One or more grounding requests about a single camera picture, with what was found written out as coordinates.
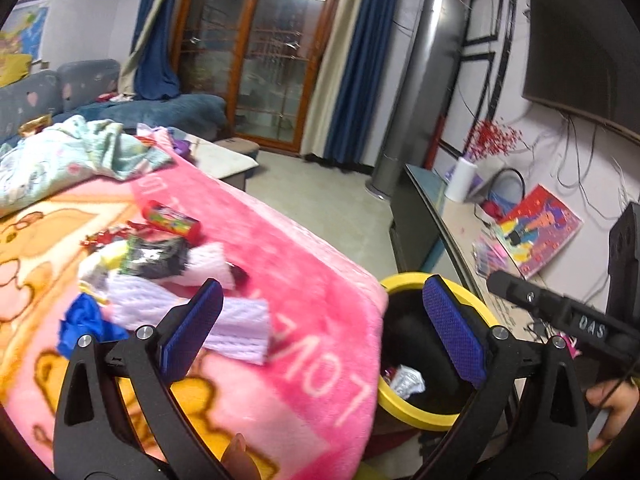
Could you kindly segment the right hand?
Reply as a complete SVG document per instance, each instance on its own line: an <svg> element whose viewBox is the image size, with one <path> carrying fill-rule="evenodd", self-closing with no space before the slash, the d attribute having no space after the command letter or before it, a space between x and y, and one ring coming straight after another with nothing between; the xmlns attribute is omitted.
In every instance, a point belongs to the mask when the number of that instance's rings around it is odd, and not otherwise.
<svg viewBox="0 0 640 480"><path fill-rule="evenodd" d="M639 388L629 380L600 382L586 391L587 401L595 408L608 410L608 421L590 444L591 452L598 452L610 444L623 430L639 402Z"/></svg>

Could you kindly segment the left hand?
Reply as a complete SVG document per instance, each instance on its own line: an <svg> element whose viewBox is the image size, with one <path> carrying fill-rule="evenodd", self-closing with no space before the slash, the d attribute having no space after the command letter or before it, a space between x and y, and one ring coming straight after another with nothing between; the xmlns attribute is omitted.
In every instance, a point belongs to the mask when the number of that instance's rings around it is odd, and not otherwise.
<svg viewBox="0 0 640 480"><path fill-rule="evenodd" d="M246 442L242 434L236 434L221 457L221 465L234 480L260 480L257 465L246 449Z"/></svg>

